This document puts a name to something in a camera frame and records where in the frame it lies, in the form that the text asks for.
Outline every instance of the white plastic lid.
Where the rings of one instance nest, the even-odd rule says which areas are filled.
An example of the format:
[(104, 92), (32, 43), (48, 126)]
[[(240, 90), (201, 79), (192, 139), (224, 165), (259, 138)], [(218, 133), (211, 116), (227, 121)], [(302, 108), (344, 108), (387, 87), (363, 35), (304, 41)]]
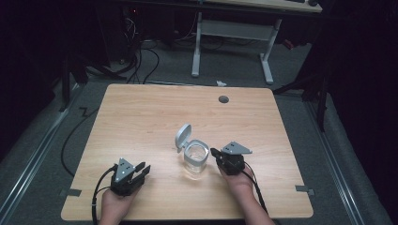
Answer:
[(185, 124), (176, 134), (176, 148), (177, 152), (181, 152), (183, 147), (186, 147), (189, 137), (191, 136), (192, 128), (190, 124)]

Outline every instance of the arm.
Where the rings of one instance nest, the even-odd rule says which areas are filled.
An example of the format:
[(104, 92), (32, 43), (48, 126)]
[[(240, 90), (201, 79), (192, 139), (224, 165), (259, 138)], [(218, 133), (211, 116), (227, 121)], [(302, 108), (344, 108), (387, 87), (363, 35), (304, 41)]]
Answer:
[[(252, 171), (247, 167), (244, 171), (250, 176), (253, 176)], [(266, 211), (264, 211), (255, 199), (253, 194), (253, 183), (245, 174), (241, 172), (238, 175), (227, 175), (223, 170), (220, 170), (220, 172), (227, 182), (232, 195), (242, 209), (247, 225), (274, 224)]]
[(110, 189), (102, 194), (101, 216), (99, 225), (117, 225), (129, 212), (132, 201), (137, 195), (137, 189), (130, 196), (116, 195)]

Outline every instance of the wire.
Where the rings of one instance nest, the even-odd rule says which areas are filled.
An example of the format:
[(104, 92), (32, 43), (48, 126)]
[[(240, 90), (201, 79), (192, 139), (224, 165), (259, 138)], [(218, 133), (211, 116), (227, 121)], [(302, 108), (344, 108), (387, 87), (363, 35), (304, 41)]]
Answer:
[(233, 41), (233, 40), (229, 40), (229, 39), (234, 39), (234, 38), (228, 38), (225, 43), (228, 44), (234, 44), (234, 45), (238, 45), (238, 46), (247, 46), (247, 45), (251, 45), (257, 42), (260, 42), (260, 40), (256, 40), (256, 39), (250, 39), (250, 40), (246, 40), (246, 42), (244, 43), (240, 43), (239, 41)]
[(88, 68), (88, 67), (85, 68), (85, 71), (86, 71), (87, 73), (92, 74), (92, 75), (95, 75), (95, 76), (109, 76), (109, 77), (111, 77), (111, 76), (109, 75), (109, 73), (112, 73), (112, 74), (115, 74), (115, 75), (120, 75), (120, 74), (122, 74), (122, 73), (125, 73), (125, 72), (131, 70), (133, 67), (135, 67), (136, 63), (137, 63), (137, 59), (136, 59), (136, 56), (135, 56), (135, 54), (134, 54), (133, 57), (131, 58), (129, 64), (128, 64), (126, 67), (123, 67), (123, 68), (121, 68), (121, 69), (118, 70), (118, 71), (113, 72), (113, 71), (111, 71), (111, 70), (110, 70), (109, 68), (107, 68), (107, 67), (102, 67), (102, 68), (101, 68), (101, 70), (102, 70), (101, 72), (93, 71), (93, 70), (91, 70), (91, 69)]
[(110, 188), (110, 186), (108, 186), (108, 187), (103, 187), (103, 188), (99, 189), (99, 190), (97, 191), (97, 194), (100, 193), (102, 190), (107, 189), (107, 188)]
[(65, 160), (64, 160), (64, 153), (65, 153), (65, 148), (67, 146), (67, 143), (70, 139), (70, 137), (73, 135), (73, 133), (76, 131), (76, 129), (86, 120), (88, 119), (92, 114), (94, 114), (96, 111), (98, 111), (99, 108), (97, 108), (96, 110), (94, 110), (93, 112), (91, 112), (89, 115), (87, 115), (82, 121), (79, 122), (79, 124), (77, 124), (73, 130), (70, 132), (70, 134), (68, 135), (68, 137), (65, 139), (64, 144), (62, 145), (62, 149), (61, 149), (61, 163), (62, 166), (64, 167), (64, 169), (67, 171), (67, 173), (69, 175), (71, 175), (72, 177), (74, 177), (74, 173), (70, 171), (70, 169), (68, 169), (67, 165), (65, 164)]
[(190, 47), (193, 44), (195, 44), (195, 40), (190, 40), (192, 38), (194, 38), (194, 36), (189, 37), (189, 38), (185, 38), (185, 39), (182, 39), (182, 40), (179, 40), (179, 41), (175, 41), (175, 44), (179, 45), (179, 46), (183, 46), (183, 47)]
[(253, 180), (246, 172), (244, 172), (243, 170), (241, 171), (243, 174), (245, 174), (247, 177), (249, 177), (251, 180), (252, 180), (252, 182), (253, 182), (253, 184), (254, 184), (254, 187), (255, 187), (255, 191), (257, 192), (257, 196), (258, 196), (258, 201), (260, 202), (260, 204), (261, 204), (261, 207), (263, 207), (263, 209), (268, 213), (268, 210), (267, 210), (267, 208), (266, 208), (266, 204), (264, 203), (264, 199), (263, 199), (263, 195), (261, 194), (261, 190), (260, 190), (260, 187), (258, 186), (258, 183), (257, 183), (257, 181), (255, 181), (255, 180)]
[(148, 77), (155, 71), (155, 69), (158, 67), (159, 62), (160, 62), (160, 58), (159, 55), (157, 53), (155, 53), (154, 51), (150, 50), (150, 49), (146, 49), (147, 51), (150, 51), (152, 53), (154, 53), (156, 55), (156, 57), (158, 58), (158, 62), (156, 62), (156, 66), (152, 69), (152, 71), (150, 71), (144, 78), (143, 84), (145, 84), (146, 80), (148, 79)]
[(252, 167), (249, 165), (249, 163), (245, 162), (245, 164), (249, 167), (249, 169), (252, 171), (253, 173), (253, 178), (254, 178), (254, 187), (255, 187), (255, 191), (257, 192), (258, 195), (258, 201), (260, 202), (261, 206), (263, 207), (263, 209), (268, 213), (268, 210), (266, 208), (266, 204), (264, 203), (264, 199), (263, 199), (263, 195), (261, 194), (261, 190), (260, 187), (258, 186), (257, 183), (257, 178), (255, 178), (255, 174), (254, 174), (254, 170), (252, 169)]
[(217, 46), (215, 48), (207, 48), (204, 45), (205, 43), (201, 44), (201, 48), (203, 48), (205, 50), (215, 51), (215, 50), (218, 50), (219, 48), (221, 48), (223, 46), (225, 38), (224, 37), (208, 37), (208, 38), (206, 38), (206, 40), (215, 40), (215, 41), (210, 42), (209, 44), (214, 44), (214, 43), (216, 43), (218, 41), (220, 42), (219, 46)]
[[(130, 18), (125, 18), (125, 20), (130, 22), (129, 28), (127, 28), (127, 33), (126, 32), (124, 33), (128, 43), (129, 43), (129, 47), (130, 47), (132, 45), (131, 43), (134, 41), (134, 37), (135, 37), (136, 31), (137, 31), (137, 28), (136, 28), (135, 22), (132, 21)], [(130, 37), (130, 29), (132, 26), (134, 27), (134, 29), (132, 30), (132, 35)]]
[(135, 64), (135, 70), (134, 70), (134, 72), (131, 74), (131, 76), (127, 79), (127, 81), (126, 81), (126, 83), (129, 83), (130, 81), (131, 81), (131, 78), (133, 78), (132, 79), (132, 83), (134, 83), (134, 80), (135, 80), (135, 78), (137, 78), (137, 81), (138, 81), (138, 83), (140, 83), (140, 80), (139, 80), (139, 78), (138, 78), (138, 69), (141, 67), (141, 62), (142, 62), (142, 59), (143, 59), (143, 56), (142, 56), (142, 53), (141, 53), (141, 45), (140, 45), (140, 48), (139, 48), (139, 55), (140, 55), (140, 61), (139, 61), (139, 64), (138, 64), (138, 67), (137, 67), (137, 64)]
[(97, 225), (97, 194), (100, 192), (99, 187), (100, 183), (102, 182), (103, 178), (110, 172), (115, 172), (117, 170), (117, 165), (115, 164), (113, 167), (109, 168), (108, 171), (106, 171), (102, 177), (99, 179), (96, 189), (94, 190), (94, 195), (93, 195), (93, 200), (91, 202), (91, 216), (93, 218), (93, 224)]
[(196, 36), (196, 35), (192, 35), (192, 36), (189, 37), (189, 35), (192, 33), (193, 27), (195, 26), (195, 22), (196, 22), (197, 16), (198, 16), (198, 13), (196, 12), (196, 13), (195, 13), (195, 17), (193, 18), (193, 23), (192, 23), (191, 29), (190, 29), (190, 31), (187, 33), (187, 35), (186, 35), (185, 37), (182, 37), (182, 38), (179, 38), (179, 39), (175, 39), (175, 41), (185, 40), (185, 39), (193, 38), (193, 37)]

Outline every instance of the black cable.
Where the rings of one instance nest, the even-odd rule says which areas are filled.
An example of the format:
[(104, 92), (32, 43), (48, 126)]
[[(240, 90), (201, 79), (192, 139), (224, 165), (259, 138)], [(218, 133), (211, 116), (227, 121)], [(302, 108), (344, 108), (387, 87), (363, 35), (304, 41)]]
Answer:
[(216, 50), (218, 50), (219, 48), (221, 48), (223, 46), (225, 38), (224, 37), (209, 37), (209, 38), (207, 38), (207, 40), (216, 40), (216, 41), (212, 41), (209, 44), (214, 44), (214, 43), (219, 41), (220, 45), (215, 47), (215, 48), (207, 48), (207, 47), (204, 46), (205, 43), (201, 43), (201, 45), (200, 45), (201, 48), (203, 48), (205, 50), (216, 51)]
[(160, 62), (160, 58), (159, 58), (159, 55), (158, 55), (157, 53), (153, 52), (153, 51), (150, 50), (150, 49), (146, 49), (146, 50), (147, 50), (147, 51), (150, 51), (150, 52), (152, 52), (152, 53), (154, 53), (154, 54), (156, 55), (156, 57), (158, 58), (158, 62), (156, 62), (156, 66), (152, 69), (152, 71), (150, 71), (150, 72), (145, 76), (144, 81), (143, 81), (143, 84), (145, 84), (145, 82), (146, 82), (146, 80), (148, 79), (148, 77), (155, 71), (155, 69), (158, 67), (159, 62)]
[(238, 41), (232, 41), (232, 40), (229, 40), (228, 38), (225, 40), (225, 43), (238, 45), (238, 46), (247, 46), (247, 45), (254, 44), (256, 42), (259, 42), (259, 40), (256, 40), (256, 39), (246, 40), (245, 43), (239, 43)]
[(266, 203), (264, 202), (264, 199), (263, 199), (263, 195), (261, 194), (261, 190), (260, 190), (260, 187), (258, 186), (258, 183), (257, 183), (257, 178), (255, 178), (255, 174), (254, 174), (254, 170), (252, 169), (252, 167), (249, 165), (249, 163), (247, 163), (247, 162), (245, 162), (245, 164), (249, 167), (249, 169), (252, 171), (252, 173), (253, 173), (253, 177), (254, 177), (254, 187), (255, 187), (255, 191), (257, 192), (257, 195), (258, 195), (258, 201), (260, 202), (260, 204), (261, 204), (261, 207), (263, 207), (263, 209), (268, 213), (268, 210), (267, 210), (267, 208), (266, 208)]
[(178, 44), (178, 41), (179, 41), (179, 40), (186, 40), (186, 39), (190, 39), (190, 38), (195, 38), (195, 37), (196, 37), (196, 35), (191, 35), (191, 33), (192, 33), (193, 28), (194, 28), (195, 25), (197, 24), (197, 22), (196, 22), (197, 17), (198, 17), (198, 12), (195, 13), (195, 17), (193, 18), (192, 26), (191, 26), (190, 31), (188, 31), (188, 34), (185, 35), (184, 37), (179, 38), (179, 39), (175, 39), (175, 40), (174, 40), (174, 43)]
[(107, 188), (110, 188), (110, 186), (108, 186), (108, 187), (103, 187), (103, 188), (99, 189), (99, 190), (97, 191), (97, 194), (100, 193), (102, 190), (107, 189)]
[[(187, 38), (185, 38), (185, 39), (175, 40), (174, 43), (175, 43), (176, 45), (179, 45), (179, 46), (190, 47), (190, 46), (192, 46), (193, 44), (195, 44), (195, 40), (191, 40), (192, 38), (195, 38), (195, 36), (187, 37)], [(189, 44), (181, 44), (181, 43), (179, 43), (179, 42), (189, 42)]]
[[(111, 70), (110, 70), (109, 68), (107, 68), (107, 67), (105, 67), (105, 69), (108, 69), (108, 70), (111, 71), (112, 73), (119, 75), (119, 74), (122, 74), (122, 73), (125, 73), (125, 72), (131, 70), (131, 69), (135, 66), (135, 64), (136, 64), (136, 58), (133, 56), (133, 57), (131, 58), (129, 64), (128, 64), (126, 67), (123, 67), (123, 68), (121, 68), (121, 69), (118, 70), (118, 71), (113, 72), (113, 71), (111, 71)], [(96, 72), (96, 71), (93, 71), (93, 70), (91, 70), (91, 69), (88, 68), (88, 67), (85, 68), (85, 71), (86, 71), (87, 73), (89, 73), (89, 74), (91, 74), (91, 75), (95, 75), (95, 76), (109, 76), (108, 74), (105, 74), (105, 73), (103, 73), (103, 72)]]
[(140, 47), (139, 47), (138, 53), (139, 53), (139, 55), (140, 55), (138, 67), (137, 67), (137, 64), (135, 64), (135, 70), (134, 70), (134, 72), (131, 74), (131, 76), (127, 79), (126, 83), (129, 83), (129, 82), (131, 81), (131, 78), (134, 78), (134, 79), (132, 80), (132, 83), (134, 83), (135, 77), (137, 78), (138, 83), (140, 83), (140, 80), (139, 80), (139, 78), (138, 78), (138, 69), (141, 67), (141, 62), (143, 61), (143, 56), (142, 56), (142, 53), (141, 53), (141, 45), (140, 45)]
[(99, 187), (100, 183), (102, 182), (103, 178), (110, 172), (115, 172), (117, 170), (117, 165), (115, 164), (112, 168), (109, 168), (108, 171), (106, 171), (102, 177), (99, 179), (96, 189), (94, 190), (94, 195), (93, 195), (93, 201), (91, 202), (91, 216), (93, 218), (93, 224), (97, 225), (97, 194), (100, 192)]
[(83, 55), (80, 55), (80, 54), (78, 54), (76, 52), (74, 53), (74, 55), (83, 64), (98, 70), (99, 72), (103, 73), (104, 75), (106, 75), (106, 76), (108, 76), (110, 78), (113, 78), (113, 79), (116, 79), (116, 80), (124, 80), (124, 79), (126, 79), (124, 77), (119, 76), (116, 72), (113, 72), (113, 71), (109, 70), (108, 68), (103, 67), (102, 65), (100, 65), (100, 64), (98, 64), (98, 63), (96, 63), (94, 61), (91, 61), (88, 58), (85, 58), (85, 56), (83, 56)]
[(64, 169), (67, 171), (67, 173), (69, 173), (72, 177), (74, 177), (74, 173), (70, 171), (70, 169), (68, 169), (67, 165), (65, 164), (65, 160), (64, 160), (64, 153), (65, 153), (65, 147), (67, 146), (67, 143), (70, 139), (70, 137), (72, 136), (72, 134), (76, 131), (76, 129), (86, 120), (88, 119), (92, 114), (94, 114), (96, 111), (98, 111), (99, 108), (97, 108), (96, 110), (94, 110), (93, 112), (91, 112), (89, 115), (87, 115), (82, 121), (79, 122), (79, 124), (77, 124), (74, 129), (70, 132), (70, 134), (68, 135), (68, 137), (65, 139), (64, 144), (62, 146), (61, 149), (61, 163), (62, 166), (64, 167)]

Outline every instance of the table top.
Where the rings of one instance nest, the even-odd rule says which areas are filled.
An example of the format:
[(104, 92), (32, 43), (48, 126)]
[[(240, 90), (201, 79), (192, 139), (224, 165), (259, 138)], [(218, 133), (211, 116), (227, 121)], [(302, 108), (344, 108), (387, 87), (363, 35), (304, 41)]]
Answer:
[[(229, 98), (220, 103), (219, 97)], [(100, 106), (68, 196), (64, 220), (91, 220), (91, 200), (103, 173), (124, 158), (145, 161), (150, 174), (126, 220), (243, 218), (216, 160), (209, 156), (200, 176), (183, 166), (175, 136), (191, 124), (190, 140), (221, 149), (231, 141), (253, 151), (244, 155), (256, 175), (272, 218), (313, 214), (275, 98), (267, 88), (111, 84)], [(109, 174), (102, 187), (111, 182)], [(98, 195), (100, 217), (101, 193)]]
[(322, 8), (319, 6), (319, 4), (315, 7), (311, 7), (308, 4), (308, 0), (306, 0), (304, 3), (292, 2), (287, 0), (206, 0), (206, 2), (241, 5), (245, 7), (275, 8), (299, 12), (322, 12)]

